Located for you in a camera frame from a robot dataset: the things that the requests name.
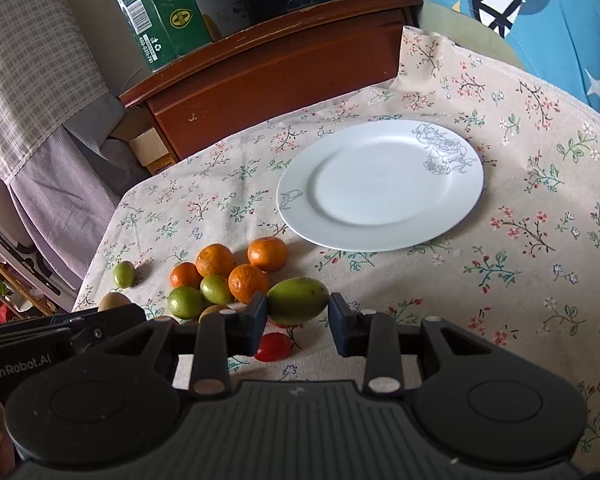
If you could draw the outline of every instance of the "cherry tomato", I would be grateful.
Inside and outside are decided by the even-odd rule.
[[[272,332],[262,336],[260,347],[254,356],[258,361],[270,363],[284,359],[291,353],[293,341],[280,332]]]

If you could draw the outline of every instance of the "white plate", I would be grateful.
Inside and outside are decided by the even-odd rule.
[[[462,137],[420,121],[377,121],[312,144],[280,178],[288,226],[342,251],[391,251],[458,224],[482,191],[480,158]]]

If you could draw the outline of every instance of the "gray gripper base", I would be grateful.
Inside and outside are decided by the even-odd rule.
[[[198,402],[169,439],[122,465],[92,471],[25,463],[13,480],[572,480],[566,462],[527,472],[452,463],[394,402],[349,381],[244,381],[225,400]]]

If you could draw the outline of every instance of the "mandarin orange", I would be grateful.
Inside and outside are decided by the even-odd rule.
[[[226,278],[234,267],[234,255],[222,244],[206,246],[196,259],[196,268],[203,278],[212,274]]]
[[[258,267],[240,265],[229,274],[229,290],[236,300],[248,304],[257,291],[267,293],[269,279]]]
[[[265,272],[278,270],[286,263],[288,256],[286,244],[275,236],[258,238],[251,242],[247,249],[247,257],[251,265]]]
[[[202,276],[200,276],[195,264],[192,264],[191,262],[182,262],[173,267],[169,279],[173,288],[185,285],[198,288],[202,281]]]

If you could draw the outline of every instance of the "green fruit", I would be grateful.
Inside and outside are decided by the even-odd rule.
[[[329,291],[318,280],[290,278],[267,293],[267,312],[279,325],[299,325],[318,316],[327,306]]]
[[[167,307],[175,317],[197,319],[205,309],[205,298],[192,286],[179,286],[169,294]]]
[[[136,268],[131,262],[120,262],[113,267],[113,279],[120,288],[129,288],[136,281]]]
[[[214,304],[227,304],[234,301],[234,297],[229,291],[229,282],[224,276],[218,276],[217,274],[202,279],[200,292]]]

